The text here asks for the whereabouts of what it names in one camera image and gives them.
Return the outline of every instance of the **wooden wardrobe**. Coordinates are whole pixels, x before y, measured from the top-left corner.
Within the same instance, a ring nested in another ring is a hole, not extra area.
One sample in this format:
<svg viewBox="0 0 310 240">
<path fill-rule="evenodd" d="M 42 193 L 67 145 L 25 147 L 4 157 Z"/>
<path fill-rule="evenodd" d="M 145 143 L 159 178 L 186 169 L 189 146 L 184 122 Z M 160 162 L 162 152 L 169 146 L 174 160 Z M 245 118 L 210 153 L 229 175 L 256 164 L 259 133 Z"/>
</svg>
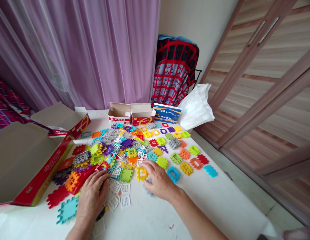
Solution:
<svg viewBox="0 0 310 240">
<path fill-rule="evenodd" d="M 195 130 L 310 226 L 310 0 L 239 0 Z"/>
</svg>

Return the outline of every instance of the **metal handle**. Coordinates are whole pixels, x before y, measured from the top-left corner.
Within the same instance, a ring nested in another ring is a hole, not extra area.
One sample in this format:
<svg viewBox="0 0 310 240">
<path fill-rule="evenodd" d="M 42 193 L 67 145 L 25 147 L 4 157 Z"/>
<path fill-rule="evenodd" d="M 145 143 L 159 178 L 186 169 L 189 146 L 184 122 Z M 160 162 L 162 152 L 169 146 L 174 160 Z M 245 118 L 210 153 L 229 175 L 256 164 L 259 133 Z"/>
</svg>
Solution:
<svg viewBox="0 0 310 240">
<path fill-rule="evenodd" d="M 250 47 L 251 43 L 253 42 L 253 40 L 256 38 L 257 34 L 259 33 L 260 29 L 262 28 L 262 26 L 265 24 L 266 20 L 263 20 L 262 23 L 260 24 L 259 28 L 257 29 L 257 31 L 255 32 L 254 36 L 251 38 L 251 40 L 248 43 L 248 47 Z"/>
<path fill-rule="evenodd" d="M 265 35 L 262 36 L 262 38 L 260 39 L 260 41 L 258 42 L 257 46 L 259 46 L 262 41 L 265 39 L 265 37 L 268 35 L 268 33 L 270 32 L 270 30 L 273 28 L 273 26 L 276 24 L 276 22 L 278 21 L 280 17 L 276 17 L 276 19 L 273 21 L 273 23 L 270 25 L 270 27 L 268 28 L 267 32 L 265 33 Z"/>
</svg>

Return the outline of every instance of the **white wall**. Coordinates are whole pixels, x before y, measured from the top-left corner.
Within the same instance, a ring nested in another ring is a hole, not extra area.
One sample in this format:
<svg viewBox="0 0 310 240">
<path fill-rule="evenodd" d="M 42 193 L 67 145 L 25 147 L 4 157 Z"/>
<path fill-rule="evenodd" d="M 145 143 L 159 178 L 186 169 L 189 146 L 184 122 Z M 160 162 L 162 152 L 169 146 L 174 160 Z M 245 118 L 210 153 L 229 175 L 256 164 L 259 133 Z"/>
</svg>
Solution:
<svg viewBox="0 0 310 240">
<path fill-rule="evenodd" d="M 204 72 L 237 1 L 162 0 L 159 34 L 183 36 L 197 43 L 199 58 L 196 69 Z"/>
</svg>

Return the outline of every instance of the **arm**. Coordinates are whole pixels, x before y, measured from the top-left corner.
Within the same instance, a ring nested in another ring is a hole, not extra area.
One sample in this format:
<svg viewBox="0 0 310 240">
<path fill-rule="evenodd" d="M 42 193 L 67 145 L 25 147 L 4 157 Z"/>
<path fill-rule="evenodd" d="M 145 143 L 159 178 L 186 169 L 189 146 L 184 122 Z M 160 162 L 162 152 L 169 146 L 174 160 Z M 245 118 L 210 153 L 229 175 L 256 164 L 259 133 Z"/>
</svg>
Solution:
<svg viewBox="0 0 310 240">
<path fill-rule="evenodd" d="M 189 196 L 173 183 L 163 168 L 157 163 L 145 160 L 142 164 L 149 173 L 152 183 L 144 180 L 147 190 L 170 202 L 188 229 L 193 239 L 228 239 Z"/>
<path fill-rule="evenodd" d="M 88 240 L 106 202 L 110 174 L 95 172 L 85 181 L 79 197 L 76 222 L 65 240 Z"/>
</svg>

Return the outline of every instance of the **white plastic bag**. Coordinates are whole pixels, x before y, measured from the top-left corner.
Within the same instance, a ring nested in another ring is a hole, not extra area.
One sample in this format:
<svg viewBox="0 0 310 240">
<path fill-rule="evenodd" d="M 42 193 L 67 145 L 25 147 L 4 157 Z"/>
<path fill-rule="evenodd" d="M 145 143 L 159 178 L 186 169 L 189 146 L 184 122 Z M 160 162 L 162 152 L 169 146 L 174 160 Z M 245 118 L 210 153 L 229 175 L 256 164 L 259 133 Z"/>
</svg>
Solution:
<svg viewBox="0 0 310 240">
<path fill-rule="evenodd" d="M 178 124 L 185 130 L 197 127 L 215 119 L 209 106 L 208 90 L 211 84 L 198 84 L 178 105 L 181 114 Z"/>
</svg>

